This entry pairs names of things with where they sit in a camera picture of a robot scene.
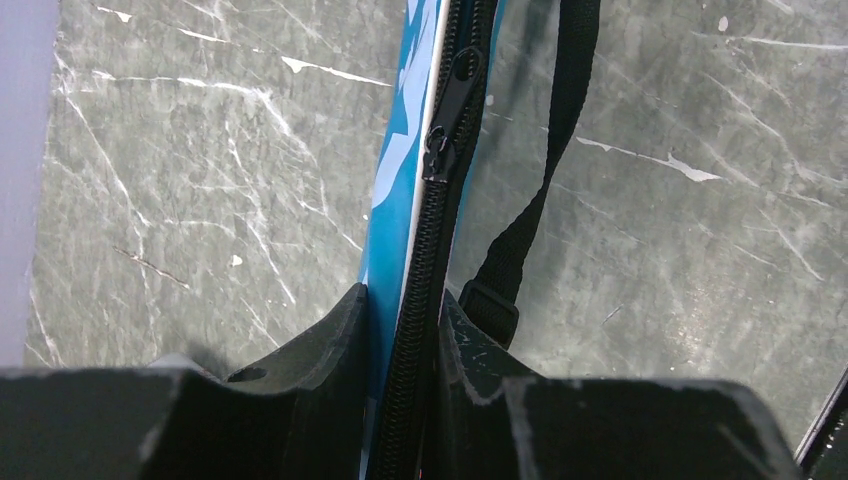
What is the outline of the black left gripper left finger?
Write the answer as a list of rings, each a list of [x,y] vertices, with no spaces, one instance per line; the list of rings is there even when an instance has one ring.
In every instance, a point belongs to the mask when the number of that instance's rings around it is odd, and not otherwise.
[[[355,479],[368,296],[216,380],[189,367],[5,369],[5,479]]]

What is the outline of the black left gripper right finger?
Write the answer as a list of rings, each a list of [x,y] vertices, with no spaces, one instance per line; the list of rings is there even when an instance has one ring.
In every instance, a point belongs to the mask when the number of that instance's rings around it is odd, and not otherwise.
[[[710,379],[546,378],[447,297],[427,479],[797,479],[769,409]]]

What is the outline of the blue racket bag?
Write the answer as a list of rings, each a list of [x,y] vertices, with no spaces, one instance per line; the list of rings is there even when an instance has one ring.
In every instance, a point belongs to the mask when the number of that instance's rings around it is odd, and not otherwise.
[[[436,331],[503,9],[500,1],[406,7],[359,275],[372,321],[364,479],[411,479],[420,472]],[[599,16],[596,1],[560,3],[542,184],[460,294],[461,312],[502,348],[517,330],[524,262],[586,99]]]

